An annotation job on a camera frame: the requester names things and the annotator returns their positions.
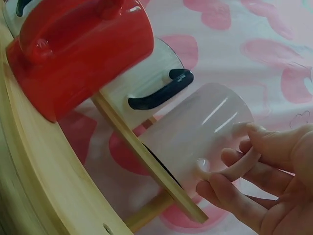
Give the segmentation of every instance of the wooden board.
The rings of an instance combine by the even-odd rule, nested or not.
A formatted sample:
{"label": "wooden board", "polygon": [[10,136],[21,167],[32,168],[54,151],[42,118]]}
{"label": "wooden board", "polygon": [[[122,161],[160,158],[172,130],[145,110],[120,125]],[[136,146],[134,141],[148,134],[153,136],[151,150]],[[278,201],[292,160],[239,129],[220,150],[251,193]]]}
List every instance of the wooden board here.
{"label": "wooden board", "polygon": [[45,120],[19,88],[5,57],[13,38],[2,14],[0,35],[0,119],[9,149],[1,149],[0,199],[10,211],[7,227],[16,226],[14,235],[131,235],[59,125]]}

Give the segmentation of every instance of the wooden dowel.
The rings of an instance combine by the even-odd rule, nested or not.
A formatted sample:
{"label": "wooden dowel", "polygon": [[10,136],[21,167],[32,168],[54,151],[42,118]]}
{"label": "wooden dowel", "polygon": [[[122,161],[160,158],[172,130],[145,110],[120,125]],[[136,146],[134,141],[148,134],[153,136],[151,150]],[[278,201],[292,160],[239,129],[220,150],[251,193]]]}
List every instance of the wooden dowel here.
{"label": "wooden dowel", "polygon": [[146,128],[146,129],[148,129],[150,126],[152,126],[154,123],[156,123],[157,122],[157,120],[156,120],[156,118],[155,117],[151,117],[151,118],[149,118],[148,120],[146,120],[146,121],[144,121],[143,123],[142,123],[142,126],[144,127],[144,128]]}
{"label": "wooden dowel", "polygon": [[140,208],[139,211],[126,219],[124,223],[135,233],[151,220],[162,214],[167,208],[174,204],[174,202],[174,199],[168,192],[163,191]]}

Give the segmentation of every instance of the pink heart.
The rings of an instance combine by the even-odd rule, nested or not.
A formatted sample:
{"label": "pink heart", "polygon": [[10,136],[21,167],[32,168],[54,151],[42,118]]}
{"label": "pink heart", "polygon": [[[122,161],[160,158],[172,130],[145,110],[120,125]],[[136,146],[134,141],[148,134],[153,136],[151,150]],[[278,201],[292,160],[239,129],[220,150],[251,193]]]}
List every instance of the pink heart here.
{"label": "pink heart", "polygon": [[[234,182],[236,186],[239,185],[240,181]],[[192,200],[199,204],[203,198],[196,195],[192,198]],[[170,206],[161,216],[161,221],[171,230],[177,233],[184,234],[198,234],[207,232],[208,230],[214,228],[217,224],[222,222],[226,216],[229,214],[228,212],[213,206],[212,204],[208,204],[201,208],[209,217],[209,220],[204,224],[199,224],[197,222],[191,221],[180,209],[174,204]]]}
{"label": "pink heart", "polygon": [[140,0],[140,2],[141,2],[141,4],[142,4],[142,6],[143,6],[144,8],[146,8],[147,5],[148,5],[148,3],[150,2],[150,0]]}
{"label": "pink heart", "polygon": [[166,42],[177,54],[186,69],[192,70],[198,63],[199,52],[196,39],[189,35],[163,36]]}
{"label": "pink heart", "polygon": [[301,65],[305,59],[290,47],[265,39],[246,42],[242,46],[243,55],[262,64],[283,69],[281,91],[291,103],[307,103],[312,94],[305,86],[304,79],[311,78],[311,67]]}
{"label": "pink heart", "polygon": [[202,23],[216,30],[228,30],[231,27],[231,15],[228,4],[220,0],[184,0],[184,5],[202,13]]}
{"label": "pink heart", "polygon": [[302,66],[284,69],[280,86],[286,100],[295,104],[312,101],[313,96],[304,83],[305,78],[311,78],[311,69]]}
{"label": "pink heart", "polygon": [[253,14],[266,17],[271,28],[280,36],[287,40],[294,38],[293,31],[281,21],[274,5],[261,0],[241,0],[241,3]]}
{"label": "pink heart", "polygon": [[59,125],[78,159],[84,164],[97,122],[77,111],[72,111],[59,121]]}
{"label": "pink heart", "polygon": [[[139,126],[138,128],[134,129],[133,132],[136,136],[140,136],[145,130],[146,129],[143,126]],[[149,175],[147,170],[141,165],[134,153],[115,132],[113,132],[110,137],[109,150],[113,159],[117,164],[120,165],[120,167],[134,174],[144,176]]]}
{"label": "pink heart", "polygon": [[254,61],[276,68],[284,69],[295,61],[303,61],[303,57],[290,47],[267,39],[247,41],[241,46],[241,52]]}

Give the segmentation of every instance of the black handle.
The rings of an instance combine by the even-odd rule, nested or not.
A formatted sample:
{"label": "black handle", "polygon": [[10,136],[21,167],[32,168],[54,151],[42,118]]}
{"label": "black handle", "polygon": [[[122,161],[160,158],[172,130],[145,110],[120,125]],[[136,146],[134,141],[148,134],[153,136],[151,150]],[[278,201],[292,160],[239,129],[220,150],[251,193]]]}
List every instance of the black handle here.
{"label": "black handle", "polygon": [[172,81],[157,92],[142,98],[129,98],[129,106],[135,110],[153,109],[181,92],[194,80],[192,72],[186,69],[171,70],[169,77]]}
{"label": "black handle", "polygon": [[29,4],[32,0],[18,0],[18,4],[15,8],[15,12],[16,12],[16,15],[18,17],[22,17],[23,16],[23,11],[24,11],[24,8],[27,6],[27,4]]}

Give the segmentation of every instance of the finger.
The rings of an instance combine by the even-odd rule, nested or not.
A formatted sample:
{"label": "finger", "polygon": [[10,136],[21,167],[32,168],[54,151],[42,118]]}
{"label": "finger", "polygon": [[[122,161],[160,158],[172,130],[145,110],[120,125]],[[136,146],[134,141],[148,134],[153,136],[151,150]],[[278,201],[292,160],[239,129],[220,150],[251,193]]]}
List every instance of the finger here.
{"label": "finger", "polygon": [[276,200],[252,197],[249,195],[246,195],[246,196],[268,210],[277,204]]}
{"label": "finger", "polygon": [[240,193],[232,183],[220,174],[211,177],[210,184],[223,208],[252,228],[260,232],[267,209]]}
{"label": "finger", "polygon": [[242,140],[239,143],[239,150],[246,154],[252,147],[251,140]]}
{"label": "finger", "polygon": [[[224,149],[221,158],[226,166],[231,166],[242,156],[243,153],[236,150]],[[243,178],[250,181],[263,191],[278,197],[285,192],[286,188],[292,181],[293,176],[273,168],[270,165],[257,162],[254,167],[243,176]]]}
{"label": "finger", "polygon": [[[217,198],[212,186],[210,185],[208,181],[199,182],[196,187],[196,191],[199,196],[205,198],[214,206],[223,209],[223,205]],[[249,195],[246,195],[246,196],[250,198],[251,200],[255,201],[256,203],[260,204],[261,206],[265,207],[268,210],[277,204],[276,200],[263,199],[263,198],[249,196]]]}
{"label": "finger", "polygon": [[[251,149],[251,147],[252,147],[251,140],[242,140],[239,143],[239,150],[242,153],[246,153],[247,151],[249,151]],[[280,162],[280,161],[274,162],[271,157],[267,157],[267,156],[263,156],[263,155],[260,157],[259,161],[262,163],[268,164],[274,168],[288,171],[290,173],[294,173],[294,169],[293,169],[291,161],[290,162]]]}
{"label": "finger", "polygon": [[262,161],[269,165],[290,162],[291,152],[299,139],[313,130],[313,125],[305,125],[286,132],[267,131],[254,123],[247,124],[248,136],[253,147],[262,154]]}
{"label": "finger", "polygon": [[214,206],[223,209],[221,202],[217,198],[213,188],[211,187],[211,184],[208,181],[200,181],[197,184],[196,192],[199,196],[205,198]]}
{"label": "finger", "polygon": [[293,148],[291,161],[296,177],[313,193],[313,131],[304,134]]}

